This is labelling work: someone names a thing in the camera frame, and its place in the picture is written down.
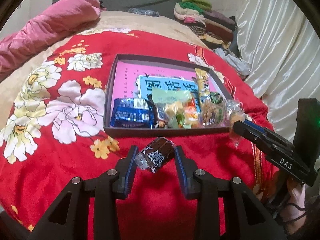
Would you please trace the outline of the person right hand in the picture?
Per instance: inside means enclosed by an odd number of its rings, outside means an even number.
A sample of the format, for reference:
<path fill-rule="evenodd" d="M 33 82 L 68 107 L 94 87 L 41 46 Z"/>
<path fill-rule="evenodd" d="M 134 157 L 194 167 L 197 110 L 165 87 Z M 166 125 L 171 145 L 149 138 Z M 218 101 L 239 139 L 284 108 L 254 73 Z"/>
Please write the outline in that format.
<path fill-rule="evenodd" d="M 280 211 L 280 217 L 289 234 L 297 232 L 306 221 L 305 186 L 305 184 L 302 185 L 292 178 L 287 180 L 290 198 Z"/>

